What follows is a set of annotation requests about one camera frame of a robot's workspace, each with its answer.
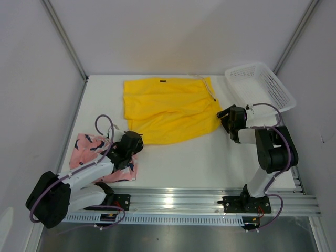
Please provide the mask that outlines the yellow shorts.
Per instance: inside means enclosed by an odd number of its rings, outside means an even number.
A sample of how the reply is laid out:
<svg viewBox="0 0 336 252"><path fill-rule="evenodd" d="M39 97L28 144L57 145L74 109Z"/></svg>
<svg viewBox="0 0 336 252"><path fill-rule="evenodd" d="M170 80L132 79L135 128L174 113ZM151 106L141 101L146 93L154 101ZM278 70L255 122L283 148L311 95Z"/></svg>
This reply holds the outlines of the yellow shorts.
<svg viewBox="0 0 336 252"><path fill-rule="evenodd" d="M210 77L151 77L123 84L123 115L145 144L173 144L218 129L221 105Z"/></svg>

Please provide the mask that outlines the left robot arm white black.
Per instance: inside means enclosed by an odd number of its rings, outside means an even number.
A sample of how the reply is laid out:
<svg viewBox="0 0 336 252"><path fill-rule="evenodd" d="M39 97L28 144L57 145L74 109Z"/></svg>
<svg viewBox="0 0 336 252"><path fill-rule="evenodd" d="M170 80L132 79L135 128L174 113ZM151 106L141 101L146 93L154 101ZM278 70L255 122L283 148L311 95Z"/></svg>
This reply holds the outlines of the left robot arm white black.
<svg viewBox="0 0 336 252"><path fill-rule="evenodd" d="M108 183L135 180L136 155L143 147L142 136L134 131L78 134L70 171L45 172L29 195L30 220L54 228L66 215L79 210L123 211Z"/></svg>

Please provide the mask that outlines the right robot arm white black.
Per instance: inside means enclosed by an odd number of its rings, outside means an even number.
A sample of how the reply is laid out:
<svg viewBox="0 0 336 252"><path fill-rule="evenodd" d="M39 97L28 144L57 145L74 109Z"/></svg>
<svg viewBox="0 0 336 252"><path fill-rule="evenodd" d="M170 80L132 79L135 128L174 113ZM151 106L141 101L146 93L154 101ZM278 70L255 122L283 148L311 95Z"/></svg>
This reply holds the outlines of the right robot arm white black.
<svg viewBox="0 0 336 252"><path fill-rule="evenodd" d="M275 180L296 166L298 152L286 126L277 123L272 126L250 126L250 107L232 105L217 113L222 126L237 144L254 144L259 168L250 182L244 185L240 195L224 196L218 204L226 213L256 213L257 208L265 207L271 212L268 191Z"/></svg>

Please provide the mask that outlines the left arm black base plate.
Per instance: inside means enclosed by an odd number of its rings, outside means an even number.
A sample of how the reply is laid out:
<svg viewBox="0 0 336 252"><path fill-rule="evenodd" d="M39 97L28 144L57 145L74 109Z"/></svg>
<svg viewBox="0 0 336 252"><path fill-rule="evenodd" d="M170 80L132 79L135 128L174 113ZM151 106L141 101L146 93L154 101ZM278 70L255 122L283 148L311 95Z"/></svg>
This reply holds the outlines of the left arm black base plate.
<svg viewBox="0 0 336 252"><path fill-rule="evenodd" d="M129 211L131 203L130 194L114 194L114 196L108 196L104 201L104 205L107 206L118 206L125 211Z"/></svg>

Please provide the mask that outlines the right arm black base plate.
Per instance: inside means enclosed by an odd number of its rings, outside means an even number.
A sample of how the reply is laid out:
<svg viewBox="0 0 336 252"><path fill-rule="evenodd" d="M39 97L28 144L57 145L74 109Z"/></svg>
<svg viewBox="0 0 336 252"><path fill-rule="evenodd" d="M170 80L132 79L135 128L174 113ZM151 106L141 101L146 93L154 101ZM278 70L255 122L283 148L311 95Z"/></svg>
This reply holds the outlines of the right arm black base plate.
<svg viewBox="0 0 336 252"><path fill-rule="evenodd" d="M258 214L261 213L270 214L271 205L269 198L259 197L247 197L242 196L224 196L220 201L217 202L222 205L225 213L251 213Z"/></svg>

